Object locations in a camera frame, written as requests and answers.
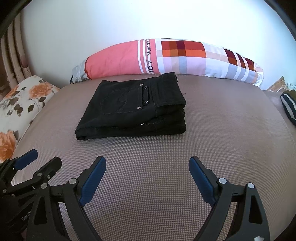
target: folded garment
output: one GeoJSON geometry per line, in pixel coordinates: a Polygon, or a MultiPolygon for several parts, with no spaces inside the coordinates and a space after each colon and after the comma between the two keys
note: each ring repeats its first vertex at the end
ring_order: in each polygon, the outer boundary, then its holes
{"type": "Polygon", "coordinates": [[[103,80],[81,118],[78,140],[181,134],[186,101],[174,72],[143,80],[103,80]]]}
{"type": "Polygon", "coordinates": [[[281,94],[281,102],[289,120],[296,126],[296,92],[285,91],[281,94]]]}

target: striped fabric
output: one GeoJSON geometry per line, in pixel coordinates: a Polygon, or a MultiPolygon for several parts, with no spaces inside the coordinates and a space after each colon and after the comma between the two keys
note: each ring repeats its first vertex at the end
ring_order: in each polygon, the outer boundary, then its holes
{"type": "Polygon", "coordinates": [[[193,74],[260,86],[263,69],[231,50],[184,39],[140,39],[103,49],[76,66],[71,83],[125,74],[193,74]]]}
{"type": "Polygon", "coordinates": [[[281,102],[283,104],[283,108],[285,110],[286,115],[290,119],[290,121],[296,126],[296,101],[295,96],[296,92],[295,90],[292,91],[285,91],[281,95],[281,102]]]}

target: black and white striped cloth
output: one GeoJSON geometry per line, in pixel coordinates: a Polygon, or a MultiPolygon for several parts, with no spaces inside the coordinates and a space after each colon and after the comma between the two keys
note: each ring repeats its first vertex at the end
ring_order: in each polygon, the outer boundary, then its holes
{"type": "Polygon", "coordinates": [[[281,95],[281,102],[283,104],[284,110],[290,121],[296,126],[296,101],[289,94],[289,91],[285,91],[281,95]]]}

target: orange flower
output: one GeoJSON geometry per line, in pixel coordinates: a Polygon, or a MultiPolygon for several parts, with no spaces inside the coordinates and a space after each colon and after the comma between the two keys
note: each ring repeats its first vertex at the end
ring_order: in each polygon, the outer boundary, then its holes
{"type": "Polygon", "coordinates": [[[15,150],[16,139],[13,132],[9,130],[6,134],[0,132],[0,162],[12,157],[15,150]]]}
{"type": "Polygon", "coordinates": [[[17,89],[18,89],[18,85],[16,86],[16,87],[14,87],[6,96],[5,96],[5,98],[6,99],[9,99],[10,97],[12,97],[12,94],[15,92],[15,91],[17,91],[17,89]]]}
{"type": "Polygon", "coordinates": [[[37,84],[29,90],[30,98],[35,99],[47,96],[51,93],[52,87],[53,86],[48,82],[37,84]]]}

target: beige curtain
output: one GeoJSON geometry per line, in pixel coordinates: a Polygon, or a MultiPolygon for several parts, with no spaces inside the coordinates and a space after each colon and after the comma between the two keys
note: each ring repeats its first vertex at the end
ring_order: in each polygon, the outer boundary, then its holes
{"type": "Polygon", "coordinates": [[[0,80],[0,99],[24,79],[32,76],[22,45],[20,14],[8,27],[1,39],[0,73],[5,76],[0,80]]]}

